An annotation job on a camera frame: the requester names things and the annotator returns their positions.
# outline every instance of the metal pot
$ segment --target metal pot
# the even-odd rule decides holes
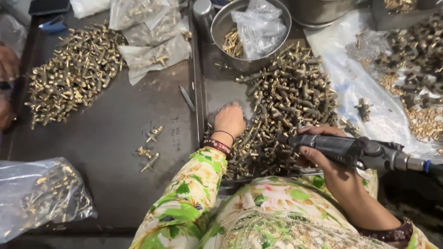
[[[357,0],[288,0],[294,21],[309,28],[323,28],[346,14]]]
[[[236,27],[237,24],[232,21],[231,11],[245,11],[248,7],[249,0],[235,0],[230,4],[223,7],[217,15],[214,17],[214,20],[211,25],[211,35],[217,47],[220,49],[223,57],[226,59],[226,62],[235,69],[238,69],[242,72],[256,72],[269,64],[277,54],[277,51],[280,50],[283,43],[286,41],[289,35],[289,31],[291,29],[291,14],[289,14],[288,9],[285,5],[283,5],[279,0],[267,0],[269,3],[273,4],[275,7],[282,10],[282,19],[287,27],[286,33],[284,34],[284,40],[282,43],[276,48],[272,53],[259,58],[257,60],[245,60],[241,58],[236,58],[230,56],[226,52],[223,51],[223,42],[225,40],[225,35],[228,34],[233,27]]]

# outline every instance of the blue object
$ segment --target blue object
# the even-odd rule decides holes
[[[39,28],[48,34],[57,33],[66,29],[66,26],[63,25],[64,21],[65,18],[63,16],[57,16],[49,22],[40,24]]]
[[[423,171],[425,172],[425,173],[428,173],[429,172],[429,165],[431,164],[431,160],[428,160],[428,161],[426,161],[426,162],[424,162],[424,165],[423,165]]]

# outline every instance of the maroon bangle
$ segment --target maroon bangle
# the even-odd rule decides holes
[[[401,226],[392,230],[373,231],[356,226],[354,227],[355,229],[357,229],[360,235],[377,239],[382,242],[400,242],[411,240],[412,234],[414,233],[414,228],[412,226],[411,220],[406,217],[399,220],[402,223]]]
[[[208,147],[214,148],[218,151],[221,151],[223,154],[226,155],[227,160],[230,160],[233,157],[232,153],[231,153],[231,149],[228,146],[226,146],[224,143],[220,143],[217,140],[214,140],[214,139],[204,140],[203,146],[208,146]]]

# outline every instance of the gray table surface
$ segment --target gray table surface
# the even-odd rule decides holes
[[[66,14],[68,28],[83,28],[102,22],[109,12],[84,19]],[[29,73],[52,56],[61,34],[47,35],[36,26],[54,18],[33,20],[27,39],[28,61],[22,66]],[[168,69],[150,72],[136,85],[128,81],[128,69],[123,69],[89,107],[72,112],[67,123],[51,123],[46,127],[30,127],[30,112],[22,94],[17,113],[21,119],[6,135],[2,147],[8,150],[1,159],[37,161],[65,157],[78,169],[86,182],[98,218],[66,224],[65,233],[133,233],[150,206],[161,196],[176,172],[186,163],[189,154],[198,147],[194,123],[195,114],[187,106],[179,85],[191,88],[192,61],[184,61]],[[151,143],[161,157],[154,170],[140,173],[142,157],[133,152],[145,144],[146,133],[164,125],[158,143]],[[55,225],[43,226],[35,233],[52,232]]]

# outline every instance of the floral dress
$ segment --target floral dress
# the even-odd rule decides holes
[[[192,154],[146,214],[130,248],[393,248],[360,236],[321,176],[255,179],[211,216],[226,165],[212,148]],[[378,179],[371,174],[363,185],[376,198]],[[407,249],[436,247],[414,226]]]

